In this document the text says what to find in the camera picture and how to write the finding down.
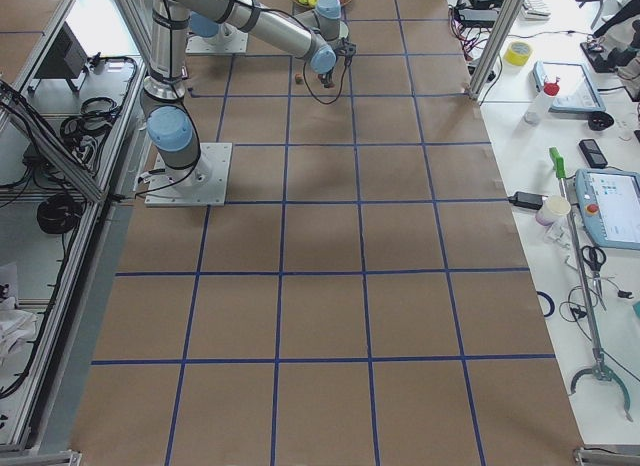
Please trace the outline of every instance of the keyboard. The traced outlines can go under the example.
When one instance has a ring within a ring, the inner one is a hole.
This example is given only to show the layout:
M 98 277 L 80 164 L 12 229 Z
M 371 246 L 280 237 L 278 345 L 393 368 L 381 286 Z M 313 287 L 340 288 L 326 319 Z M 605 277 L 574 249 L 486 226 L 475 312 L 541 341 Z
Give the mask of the keyboard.
M 543 0 L 524 0 L 522 16 L 533 21 L 546 21 L 551 16 L 551 10 Z

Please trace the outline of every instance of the scissors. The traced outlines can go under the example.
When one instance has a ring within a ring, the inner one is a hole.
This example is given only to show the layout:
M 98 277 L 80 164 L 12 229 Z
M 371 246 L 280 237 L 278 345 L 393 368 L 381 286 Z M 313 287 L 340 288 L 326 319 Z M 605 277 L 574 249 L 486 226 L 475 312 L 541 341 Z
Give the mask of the scissors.
M 580 252 L 582 253 L 582 260 L 585 262 L 589 269 L 591 269 L 591 273 L 593 274 L 593 286 L 596 289 L 596 293 L 602 301 L 602 279 L 600 277 L 600 268 L 607 261 L 607 255 L 598 246 L 583 246 L 580 248 Z

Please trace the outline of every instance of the tape roll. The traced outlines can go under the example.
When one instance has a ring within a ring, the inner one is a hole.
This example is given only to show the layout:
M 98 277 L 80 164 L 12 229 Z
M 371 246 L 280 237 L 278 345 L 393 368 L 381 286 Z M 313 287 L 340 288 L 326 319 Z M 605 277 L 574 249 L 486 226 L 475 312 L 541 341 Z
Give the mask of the tape roll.
M 515 65 L 522 66 L 527 62 L 533 50 L 531 46 L 523 41 L 512 42 L 507 51 L 504 53 L 505 61 Z

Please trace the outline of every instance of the black scissors handle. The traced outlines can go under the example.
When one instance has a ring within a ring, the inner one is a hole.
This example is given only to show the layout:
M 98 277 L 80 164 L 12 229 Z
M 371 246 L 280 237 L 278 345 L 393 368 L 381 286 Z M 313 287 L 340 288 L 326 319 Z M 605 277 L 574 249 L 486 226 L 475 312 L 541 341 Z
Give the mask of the black scissors handle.
M 583 261 L 593 272 L 600 272 L 600 268 L 607 261 L 607 255 L 598 246 L 583 246 L 580 248 Z

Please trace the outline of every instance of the bottle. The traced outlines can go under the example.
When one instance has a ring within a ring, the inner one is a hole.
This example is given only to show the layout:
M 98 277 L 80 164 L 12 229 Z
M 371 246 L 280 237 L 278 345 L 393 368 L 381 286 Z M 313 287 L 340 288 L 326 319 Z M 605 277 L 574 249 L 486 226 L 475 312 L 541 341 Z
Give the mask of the bottle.
M 556 99 L 556 96 L 560 92 L 560 86 L 558 85 L 559 78 L 556 78 L 555 83 L 544 82 L 544 87 L 542 91 L 538 93 L 538 96 L 531 102 L 529 105 L 529 109 L 524 113 L 524 120 L 529 123 L 536 125 L 540 122 L 542 117 L 549 111 L 551 104 L 553 104 L 553 100 Z

